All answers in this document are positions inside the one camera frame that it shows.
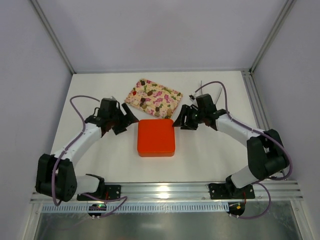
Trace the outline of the metal tongs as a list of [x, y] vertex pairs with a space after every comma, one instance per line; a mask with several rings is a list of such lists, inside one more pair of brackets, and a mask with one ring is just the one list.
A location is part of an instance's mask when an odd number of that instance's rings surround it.
[[204, 84], [205, 83], [203, 81], [200, 82], [201, 89], [198, 91], [198, 95], [209, 94], [213, 100], [213, 103], [217, 104], [223, 92], [223, 87], [219, 83], [212, 83], [203, 87]]

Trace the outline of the orange box lid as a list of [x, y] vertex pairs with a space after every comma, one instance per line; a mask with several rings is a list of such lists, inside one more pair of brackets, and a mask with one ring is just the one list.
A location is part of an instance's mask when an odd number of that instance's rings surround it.
[[172, 119], [142, 119], [138, 123], [137, 152], [171, 152], [176, 150]]

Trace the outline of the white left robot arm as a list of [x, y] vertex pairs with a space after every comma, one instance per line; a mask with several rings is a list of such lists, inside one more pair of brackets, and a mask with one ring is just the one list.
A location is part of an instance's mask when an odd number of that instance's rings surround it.
[[38, 160], [35, 190], [51, 197], [56, 206], [70, 201], [73, 196], [79, 201], [105, 199], [104, 178], [90, 173], [76, 175], [75, 167], [107, 132], [118, 135], [139, 122], [128, 105], [119, 103], [114, 97], [103, 98], [93, 114], [80, 119], [82, 128], [74, 139], [55, 153], [44, 153]]

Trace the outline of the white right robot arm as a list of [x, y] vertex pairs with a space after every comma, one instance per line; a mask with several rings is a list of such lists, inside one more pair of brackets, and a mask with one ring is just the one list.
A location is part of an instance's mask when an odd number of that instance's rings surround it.
[[252, 185], [268, 179], [290, 166], [290, 159], [285, 153], [279, 133], [270, 129], [250, 128], [231, 117], [225, 109], [217, 109], [212, 97], [203, 94], [195, 98], [196, 104], [181, 107], [173, 127], [182, 130], [196, 130], [200, 124], [224, 133], [246, 147], [247, 165], [228, 176], [224, 183], [209, 184], [210, 198], [254, 199]]

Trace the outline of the orange chocolate box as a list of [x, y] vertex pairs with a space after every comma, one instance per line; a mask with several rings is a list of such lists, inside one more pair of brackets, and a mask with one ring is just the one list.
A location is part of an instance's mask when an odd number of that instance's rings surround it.
[[172, 157], [175, 151], [139, 151], [138, 155], [143, 158], [160, 158], [160, 157]]

